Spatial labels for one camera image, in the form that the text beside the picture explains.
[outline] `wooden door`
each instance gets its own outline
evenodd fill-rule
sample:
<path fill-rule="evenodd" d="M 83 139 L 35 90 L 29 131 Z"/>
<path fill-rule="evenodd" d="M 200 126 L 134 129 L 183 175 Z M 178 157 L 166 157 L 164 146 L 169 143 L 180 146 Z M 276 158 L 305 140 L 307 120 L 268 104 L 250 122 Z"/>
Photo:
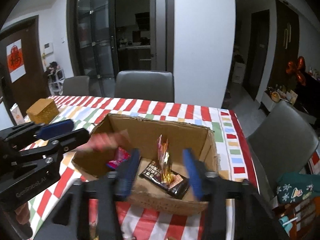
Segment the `wooden door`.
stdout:
<path fill-rule="evenodd" d="M 285 85 L 287 89 L 295 89 L 295 77 L 285 72 L 290 60 L 296 61 L 299 50 L 299 16 L 282 2 L 276 0 L 277 8 L 277 43 L 275 57 L 268 86 Z"/>
<path fill-rule="evenodd" d="M 253 100 L 256 99 L 269 43 L 269 10 L 251 14 L 251 35 L 243 87 Z"/>
<path fill-rule="evenodd" d="M 12 82 L 7 62 L 7 46 L 21 40 L 25 74 Z M 5 30 L 0 34 L 0 75 L 4 76 L 12 97 L 6 97 L 11 107 L 17 103 L 23 116 L 38 99 L 49 96 L 38 43 L 37 17 Z"/>

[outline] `red balloon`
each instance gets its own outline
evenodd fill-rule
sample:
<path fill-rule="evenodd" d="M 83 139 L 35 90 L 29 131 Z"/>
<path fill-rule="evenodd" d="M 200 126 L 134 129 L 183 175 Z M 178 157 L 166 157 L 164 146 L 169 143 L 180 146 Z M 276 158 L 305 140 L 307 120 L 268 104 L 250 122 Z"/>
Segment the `red balloon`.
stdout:
<path fill-rule="evenodd" d="M 296 77 L 297 77 L 298 82 L 301 83 L 302 86 L 305 86 L 305 85 L 306 85 L 306 78 L 305 78 L 305 76 L 301 73 L 300 70 L 297 70 Z"/>
<path fill-rule="evenodd" d="M 288 75 L 292 75 L 295 72 L 296 64 L 291 60 L 288 62 L 287 69 L 285 70 Z"/>
<path fill-rule="evenodd" d="M 301 71 L 305 71 L 306 70 L 306 63 L 304 61 L 304 57 L 300 56 L 298 57 L 298 66 L 297 66 L 297 69 L 298 70 L 301 70 Z"/>
<path fill-rule="evenodd" d="M 301 85 L 305 86 L 306 85 L 306 78 L 303 75 L 303 73 L 300 71 L 300 70 L 305 71 L 305 69 L 306 69 L 306 63 L 304 61 L 304 57 L 300 56 L 297 60 L 297 65 L 292 60 L 290 60 L 288 62 L 288 65 L 287 65 L 285 72 L 288 75 L 296 74 L 297 81 Z"/>

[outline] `kitchen cabinet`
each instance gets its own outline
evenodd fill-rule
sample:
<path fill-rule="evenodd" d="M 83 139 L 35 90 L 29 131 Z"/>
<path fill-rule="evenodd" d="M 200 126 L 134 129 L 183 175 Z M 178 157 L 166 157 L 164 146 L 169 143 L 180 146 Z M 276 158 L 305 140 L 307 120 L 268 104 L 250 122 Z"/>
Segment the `kitchen cabinet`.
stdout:
<path fill-rule="evenodd" d="M 150 45 L 118 49 L 119 70 L 151 70 Z"/>

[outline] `gray dining chair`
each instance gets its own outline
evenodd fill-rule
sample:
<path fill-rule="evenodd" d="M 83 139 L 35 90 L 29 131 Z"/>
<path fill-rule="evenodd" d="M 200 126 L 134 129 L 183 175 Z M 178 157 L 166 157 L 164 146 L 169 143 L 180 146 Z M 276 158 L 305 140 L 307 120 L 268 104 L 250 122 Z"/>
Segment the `gray dining chair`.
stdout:
<path fill-rule="evenodd" d="M 248 138 L 260 194 L 275 196 L 277 179 L 285 172 L 300 172 L 316 150 L 319 139 L 298 112 L 281 101 Z"/>
<path fill-rule="evenodd" d="M 88 76 L 66 78 L 63 82 L 63 96 L 89 96 Z"/>
<path fill-rule="evenodd" d="M 174 102 L 173 75 L 166 71 L 121 71 L 116 79 L 115 98 Z"/>

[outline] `small box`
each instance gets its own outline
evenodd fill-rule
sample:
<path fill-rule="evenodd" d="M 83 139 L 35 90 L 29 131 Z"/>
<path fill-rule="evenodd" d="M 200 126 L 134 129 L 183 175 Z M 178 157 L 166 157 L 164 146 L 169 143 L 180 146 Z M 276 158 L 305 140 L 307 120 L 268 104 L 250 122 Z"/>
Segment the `small box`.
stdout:
<path fill-rule="evenodd" d="M 59 110 L 53 99 L 41 98 L 26 111 L 31 121 L 49 124 L 58 114 Z"/>
<path fill-rule="evenodd" d="M 11 114 L 13 116 L 13 119 L 16 121 L 17 125 L 25 123 L 25 120 L 23 119 L 23 116 L 21 114 L 20 108 L 17 105 L 17 103 L 15 103 L 10 108 L 10 112 L 11 112 Z"/>
<path fill-rule="evenodd" d="M 157 139 L 161 134 L 169 139 L 172 170 L 189 177 L 183 165 L 182 150 L 191 148 L 195 157 L 204 161 L 207 168 L 218 171 L 218 155 L 213 131 L 207 127 L 182 122 L 150 120 L 121 114 L 108 114 L 92 133 L 113 133 L 127 130 L 131 146 L 140 150 L 142 157 L 132 193 L 128 202 L 143 208 L 190 216 L 207 208 L 207 202 L 198 202 L 189 187 L 185 196 L 175 199 L 139 174 L 151 160 L 157 159 Z M 75 153 L 72 163 L 87 180 L 94 180 L 110 171 L 106 162 L 113 159 L 114 151 Z"/>

